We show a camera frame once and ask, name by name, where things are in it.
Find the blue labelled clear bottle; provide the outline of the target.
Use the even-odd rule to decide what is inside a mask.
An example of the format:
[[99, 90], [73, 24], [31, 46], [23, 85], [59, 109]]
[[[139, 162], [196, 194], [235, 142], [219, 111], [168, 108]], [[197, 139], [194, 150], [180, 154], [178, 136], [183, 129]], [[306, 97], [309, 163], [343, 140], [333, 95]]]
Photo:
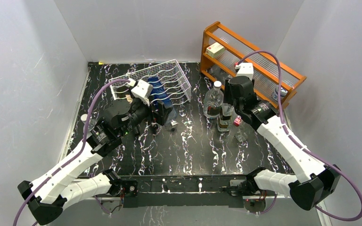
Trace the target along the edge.
[[178, 126], [178, 122], [176, 121], [178, 113], [175, 110], [172, 101], [169, 99], [163, 84], [159, 81], [159, 78], [156, 76], [149, 77], [148, 83], [153, 85], [153, 90], [152, 90], [151, 94], [153, 95], [154, 99], [159, 99], [159, 100], [163, 101], [165, 103], [165, 105], [171, 105], [173, 107], [173, 111], [171, 112], [170, 119], [164, 126], [165, 126], [166, 130], [168, 130], [168, 131], [175, 131]]

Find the dark green wine bottle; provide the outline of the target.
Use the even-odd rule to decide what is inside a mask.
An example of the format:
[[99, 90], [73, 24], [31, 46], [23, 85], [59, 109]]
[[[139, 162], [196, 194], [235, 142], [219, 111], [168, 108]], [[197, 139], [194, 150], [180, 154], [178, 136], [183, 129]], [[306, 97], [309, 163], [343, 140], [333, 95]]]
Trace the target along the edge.
[[121, 86], [119, 88], [117, 88], [115, 93], [115, 96], [119, 99], [125, 99], [127, 100], [127, 102], [130, 104], [130, 109], [128, 111], [129, 113], [129, 117], [130, 117], [130, 122], [128, 124], [128, 128], [129, 130], [133, 133], [133, 135], [135, 137], [140, 135], [140, 124], [136, 123], [133, 119], [133, 114], [135, 113], [135, 111], [137, 110], [137, 108], [140, 105], [140, 100], [139, 99], [134, 99], [134, 96], [132, 95], [130, 88], [127, 86]]

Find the clear glass bottle silver cap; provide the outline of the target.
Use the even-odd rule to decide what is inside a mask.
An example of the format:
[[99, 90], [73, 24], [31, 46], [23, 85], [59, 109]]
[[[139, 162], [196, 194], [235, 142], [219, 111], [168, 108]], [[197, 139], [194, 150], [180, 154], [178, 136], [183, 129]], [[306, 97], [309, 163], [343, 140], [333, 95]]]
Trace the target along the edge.
[[222, 83], [215, 81], [213, 88], [205, 94], [203, 110], [204, 115], [209, 119], [214, 119], [220, 114], [224, 98], [221, 87]]

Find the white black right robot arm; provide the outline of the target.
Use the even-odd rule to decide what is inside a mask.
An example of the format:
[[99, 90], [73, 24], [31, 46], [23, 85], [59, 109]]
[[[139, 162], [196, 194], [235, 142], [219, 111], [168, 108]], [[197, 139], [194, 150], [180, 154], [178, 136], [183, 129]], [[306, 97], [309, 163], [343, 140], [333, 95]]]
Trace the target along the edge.
[[341, 177], [339, 167], [305, 153], [306, 147], [281, 122], [279, 112], [257, 98], [252, 80], [246, 76], [227, 79], [224, 101], [233, 105], [236, 114], [268, 140], [293, 170], [293, 174], [282, 174], [259, 167], [247, 174], [240, 190], [253, 195], [263, 190], [287, 195], [304, 210], [311, 210], [335, 191]]

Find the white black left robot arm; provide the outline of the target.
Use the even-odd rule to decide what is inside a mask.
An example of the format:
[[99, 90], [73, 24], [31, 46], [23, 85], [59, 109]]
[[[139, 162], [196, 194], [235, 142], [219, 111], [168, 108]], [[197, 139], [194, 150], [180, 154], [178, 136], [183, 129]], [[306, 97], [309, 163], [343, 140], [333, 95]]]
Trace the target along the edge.
[[91, 198], [110, 196], [136, 196], [137, 182], [122, 179], [114, 170], [105, 170], [89, 179], [76, 179], [89, 166], [99, 162], [122, 144], [124, 136], [137, 133], [142, 121], [154, 128], [163, 126], [173, 107], [163, 101], [145, 104], [135, 98], [114, 100], [92, 128], [87, 128], [77, 147], [44, 176], [23, 181], [18, 190], [36, 222], [43, 226], [53, 222], [68, 207]]

